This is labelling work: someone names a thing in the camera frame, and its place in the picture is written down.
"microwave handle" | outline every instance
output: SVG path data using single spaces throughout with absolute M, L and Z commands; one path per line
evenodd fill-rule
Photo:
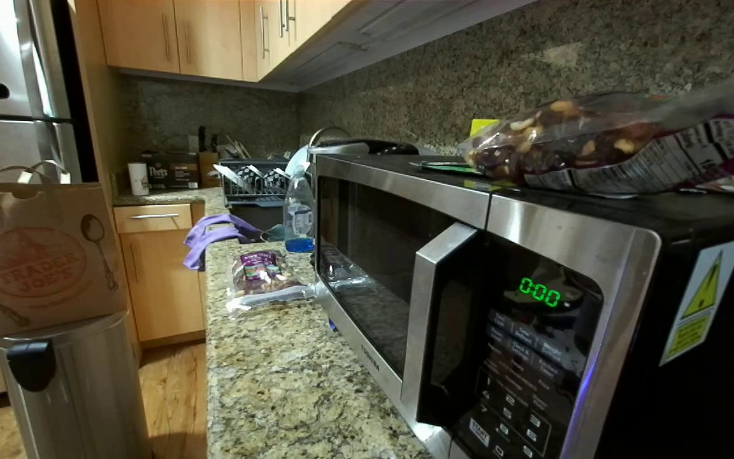
M 411 323 L 408 323 L 408 348 L 404 348 L 404 368 L 402 368 L 402 388 L 400 399 L 404 408 L 416 416 L 419 388 L 422 388 L 422 359 L 425 359 L 425 345 L 428 345 L 428 329 L 431 329 L 431 305 L 435 296 L 435 277 L 439 264 L 463 248 L 479 230 L 453 221 L 445 226 L 435 240 L 422 245 L 416 252 L 416 269 L 413 269 L 413 294 L 411 294 Z

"white label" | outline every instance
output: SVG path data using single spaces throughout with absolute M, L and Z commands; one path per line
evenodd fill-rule
M 705 334 L 718 314 L 725 282 L 734 269 L 734 240 L 699 252 L 687 289 L 683 290 L 676 323 L 659 364 L 677 359 L 705 342 Z
M 306 208 L 291 208 L 291 217 L 293 217 L 293 234 L 311 234 L 314 230 L 314 212 L 306 206 Z

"microwave sticker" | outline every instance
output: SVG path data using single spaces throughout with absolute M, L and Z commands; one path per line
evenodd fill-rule
M 720 305 L 725 282 L 734 269 L 734 240 L 725 245 L 704 248 L 699 252 L 687 289 L 683 290 L 676 323 L 669 329 L 664 355 L 659 364 L 696 348 L 705 342 L 705 334 Z

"cabinet handle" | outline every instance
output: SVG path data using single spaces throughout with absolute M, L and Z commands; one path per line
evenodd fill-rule
M 291 27 L 295 26 L 295 0 L 284 0 L 284 31 L 291 32 Z
M 170 221 L 175 221 L 172 213 L 134 213 L 131 217 L 131 221 L 146 221 L 146 220 L 170 220 Z
M 288 0 L 279 0 L 279 39 L 288 35 Z
M 158 221 L 165 220 L 170 221 L 172 230 L 179 230 L 179 217 L 175 213 L 134 213 L 130 221 Z
M 131 281 L 139 282 L 143 275 L 139 275 L 139 263 L 138 263 L 138 252 L 134 252 L 134 240 L 128 243 L 128 252 L 130 252 L 128 263 L 130 263 Z
M 168 18 L 160 14 L 160 27 L 163 27 L 163 60 L 172 60 L 172 48 L 170 48 L 170 26 Z
M 267 13 L 261 11 L 261 14 L 259 14 L 259 20 L 261 20 L 261 27 L 259 27 L 259 32 L 261 32 L 261 59 L 267 59 L 267 54 L 270 54 L 270 39 L 267 39 Z

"cup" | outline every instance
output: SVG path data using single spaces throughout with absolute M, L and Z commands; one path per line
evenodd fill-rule
M 130 162 L 130 189 L 131 197 L 148 197 L 148 167 L 146 162 Z

